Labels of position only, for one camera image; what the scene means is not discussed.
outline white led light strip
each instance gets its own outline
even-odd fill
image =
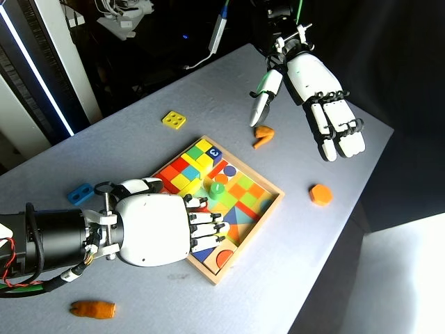
[[[26,47],[24,46],[22,40],[20,39],[19,34],[15,30],[15,27],[13,26],[13,23],[9,19],[8,13],[5,11],[5,8],[3,6],[0,6],[0,15],[5,20],[5,23],[8,26],[10,32],[12,33],[12,35],[13,35],[13,37],[15,39],[15,42],[19,46],[20,51],[22,51],[23,56],[25,57],[26,61],[28,62],[29,67],[32,69],[32,71],[33,71],[33,73],[35,75],[35,78],[37,78],[37,80],[39,81],[39,84],[42,86],[42,89],[43,89],[44,93],[47,95],[48,100],[51,102],[52,106],[54,107],[54,110],[56,110],[56,113],[57,113],[58,117],[62,121],[63,125],[67,129],[67,131],[70,134],[70,136],[73,136],[74,132],[71,130],[71,127],[68,124],[67,120],[65,119],[65,116],[62,114],[62,111],[58,107],[55,99],[53,98],[53,95],[49,91],[46,83],[43,81],[42,76],[40,75],[37,67],[35,66],[33,60],[31,59],[31,56],[29,55],[28,50],[26,50]]]

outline table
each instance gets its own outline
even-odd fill
[[[259,150],[248,127],[250,90],[264,75],[263,57],[246,45],[85,129],[0,177],[0,212],[73,207],[66,194],[89,182],[150,175],[203,134],[286,192],[232,270],[213,286],[188,262],[155,268],[100,259],[59,290],[2,300],[4,333],[287,333],[357,202],[392,129],[363,118],[366,151],[324,162],[305,115],[285,89],[266,124],[275,138]],[[161,124],[169,110],[187,116],[175,132]],[[313,184],[334,194],[327,207],[310,202]],[[94,198],[83,208],[101,209]],[[44,273],[50,278],[56,272]],[[109,321],[77,318],[78,300],[117,304]]]

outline white robotic hand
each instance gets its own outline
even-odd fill
[[[111,192],[118,200],[114,212],[122,219],[124,240],[120,255],[141,267],[182,260],[190,252],[216,247],[230,229],[221,214],[197,212],[207,198],[158,193],[156,178],[129,180]]]
[[[363,152],[365,144],[360,133],[363,120],[356,119],[344,100],[347,92],[324,64],[308,51],[305,30],[309,26],[297,26],[297,32],[275,44],[276,54],[268,57],[268,73],[261,80],[252,108],[250,126],[259,125],[269,112],[269,103],[278,93],[283,78],[290,94],[298,104],[307,103],[316,129],[312,130],[328,161],[337,158],[338,151],[345,157]]]

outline blue cube with number 3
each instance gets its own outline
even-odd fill
[[[206,152],[206,154],[213,159],[214,166],[216,166],[216,164],[220,162],[223,157],[223,153],[215,146],[212,146],[211,149]]]

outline blue triangle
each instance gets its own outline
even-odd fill
[[[237,224],[251,224],[254,223],[255,220],[250,218],[247,214],[241,211],[238,207],[235,207],[236,213],[236,223]]]
[[[214,249],[215,247],[200,250],[199,252],[192,253],[192,255],[196,257],[200,262],[204,262],[204,260],[207,259],[207,257],[210,255],[211,252],[213,252]]]
[[[231,208],[230,211],[224,216],[224,221],[229,224],[237,224],[235,207]]]

